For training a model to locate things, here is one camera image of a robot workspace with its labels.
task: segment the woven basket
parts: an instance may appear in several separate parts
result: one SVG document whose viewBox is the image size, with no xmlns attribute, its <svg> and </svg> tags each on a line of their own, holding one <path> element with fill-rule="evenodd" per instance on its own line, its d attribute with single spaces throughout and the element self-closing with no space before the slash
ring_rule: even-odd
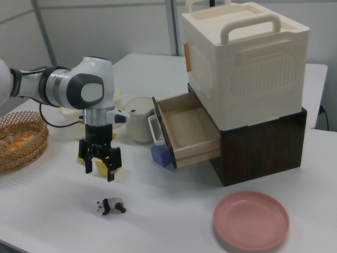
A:
<svg viewBox="0 0 337 253">
<path fill-rule="evenodd" d="M 9 150 L 12 141 L 24 134 L 33 136 Z M 38 112 L 14 112 L 0 117 L 0 173 L 20 169 L 39 158 L 47 147 L 48 128 Z"/>
</svg>

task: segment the wooden drawer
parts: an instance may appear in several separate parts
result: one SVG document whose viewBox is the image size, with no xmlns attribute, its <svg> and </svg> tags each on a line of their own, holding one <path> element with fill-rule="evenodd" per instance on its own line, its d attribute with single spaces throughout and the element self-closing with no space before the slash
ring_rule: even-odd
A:
<svg viewBox="0 0 337 253">
<path fill-rule="evenodd" d="M 220 133 L 193 93 L 152 99 L 175 168 L 221 156 Z"/>
</svg>

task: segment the pink plate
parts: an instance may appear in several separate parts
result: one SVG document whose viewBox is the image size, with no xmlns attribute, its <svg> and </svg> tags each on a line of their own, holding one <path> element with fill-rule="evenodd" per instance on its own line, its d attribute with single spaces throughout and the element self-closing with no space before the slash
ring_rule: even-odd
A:
<svg viewBox="0 0 337 253">
<path fill-rule="evenodd" d="M 282 242 L 289 216 L 274 198 L 256 191 L 227 196 L 216 206 L 213 223 L 229 244 L 245 250 L 266 250 Z"/>
</svg>

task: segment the panda figurine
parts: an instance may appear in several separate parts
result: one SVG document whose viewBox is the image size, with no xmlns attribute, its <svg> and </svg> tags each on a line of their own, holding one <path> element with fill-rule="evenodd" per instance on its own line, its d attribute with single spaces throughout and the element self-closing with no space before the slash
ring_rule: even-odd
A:
<svg viewBox="0 0 337 253">
<path fill-rule="evenodd" d="M 120 198 L 103 199 L 103 201 L 97 201 L 97 210 L 103 211 L 102 215 L 107 215 L 111 209 L 116 209 L 121 213 L 125 213 L 126 209 L 123 206 L 124 201 Z"/>
</svg>

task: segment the purple object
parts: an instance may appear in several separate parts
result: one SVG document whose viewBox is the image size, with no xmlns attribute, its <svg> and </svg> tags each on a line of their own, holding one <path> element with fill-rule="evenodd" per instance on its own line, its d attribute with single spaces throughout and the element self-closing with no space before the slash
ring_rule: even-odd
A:
<svg viewBox="0 0 337 253">
<path fill-rule="evenodd" d="M 152 159 L 160 166 L 165 167 L 172 163 L 172 158 L 169 149 L 166 145 L 153 146 L 151 148 Z"/>
</svg>

